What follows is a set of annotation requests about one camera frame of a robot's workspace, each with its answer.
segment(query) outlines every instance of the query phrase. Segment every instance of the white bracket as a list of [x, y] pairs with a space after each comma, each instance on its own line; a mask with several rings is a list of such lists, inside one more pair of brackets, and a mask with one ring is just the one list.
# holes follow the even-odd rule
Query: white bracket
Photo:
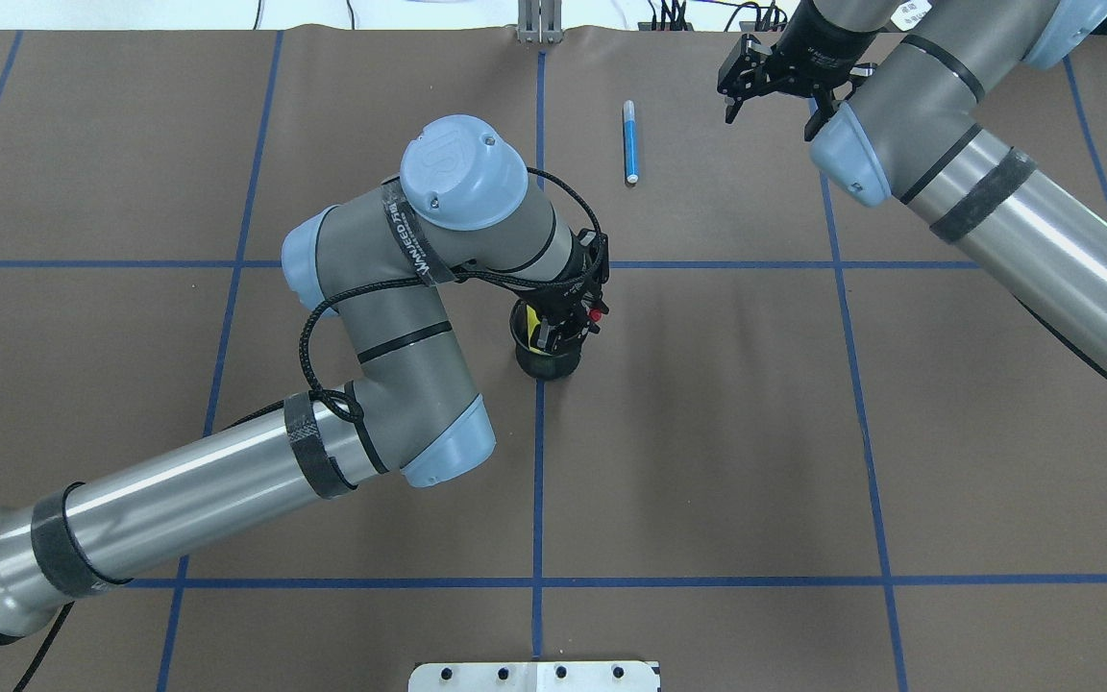
[[660, 692], [660, 664], [651, 661], [527, 661], [423, 664], [408, 692]]
[[519, 0], [519, 43], [562, 42], [562, 0]]

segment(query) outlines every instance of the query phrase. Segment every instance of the blue joint cap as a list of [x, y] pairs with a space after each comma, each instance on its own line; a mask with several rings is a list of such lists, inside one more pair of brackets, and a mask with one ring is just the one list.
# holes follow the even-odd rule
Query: blue joint cap
[[400, 185], [422, 218], [452, 230], [478, 230], [500, 223], [524, 202], [528, 169], [488, 123], [447, 115], [408, 143]]
[[[289, 288], [298, 295], [299, 301], [302, 301], [307, 310], [314, 310], [325, 298], [319, 286], [315, 250], [319, 248], [319, 229], [322, 227], [322, 220], [327, 211], [334, 208], [335, 205], [327, 207], [304, 220], [298, 228], [290, 230], [289, 236], [284, 236], [284, 244], [280, 246], [280, 268], [284, 270], [284, 281], [288, 281]], [[324, 316], [329, 314], [331, 311], [327, 310]]]
[[891, 197], [891, 183], [851, 105], [840, 105], [835, 117], [814, 137], [809, 158], [866, 207], [877, 207]]
[[1107, 18], [1107, 0], [1062, 0], [1054, 10], [1045, 33], [1023, 56], [1026, 64], [1038, 70], [1057, 65]]
[[489, 458], [495, 446], [485, 401], [477, 394], [469, 407], [418, 453], [400, 473], [413, 487], [430, 487], [475, 469]]

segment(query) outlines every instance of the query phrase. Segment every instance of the yellow object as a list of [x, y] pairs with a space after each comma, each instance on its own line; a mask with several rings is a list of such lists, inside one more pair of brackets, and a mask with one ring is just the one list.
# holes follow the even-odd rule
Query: yellow object
[[[536, 316], [536, 310], [532, 310], [531, 306], [524, 306], [524, 308], [528, 310], [528, 343], [531, 343], [532, 333], [536, 333], [536, 329], [541, 327], [541, 319]], [[531, 351], [532, 353], [539, 353], [540, 355], [549, 355], [548, 353], [541, 351], [540, 349], [532, 349], [531, 345], [528, 347], [528, 350]]]

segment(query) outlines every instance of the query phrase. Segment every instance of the blue marker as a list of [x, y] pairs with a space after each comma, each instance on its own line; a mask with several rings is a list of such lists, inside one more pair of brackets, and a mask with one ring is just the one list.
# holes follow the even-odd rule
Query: blue marker
[[627, 148], [627, 183], [638, 183], [638, 145], [634, 142], [634, 102], [622, 104], [622, 145]]

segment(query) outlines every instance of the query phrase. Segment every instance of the table surface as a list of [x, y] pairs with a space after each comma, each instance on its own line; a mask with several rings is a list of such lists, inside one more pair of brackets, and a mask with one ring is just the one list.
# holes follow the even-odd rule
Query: table surface
[[[614, 259], [565, 382], [515, 366], [508, 295], [443, 290], [483, 467], [81, 601], [30, 689], [404, 689], [532, 657], [695, 691], [1107, 689], [1106, 382], [900, 205], [823, 183], [804, 101], [725, 126], [732, 43], [0, 32], [0, 505], [301, 390], [281, 239], [443, 114], [579, 189]], [[1107, 39], [1015, 70], [979, 120], [1107, 218]], [[325, 382], [360, 373], [341, 331], [315, 342]], [[0, 650], [0, 689], [39, 642]]]

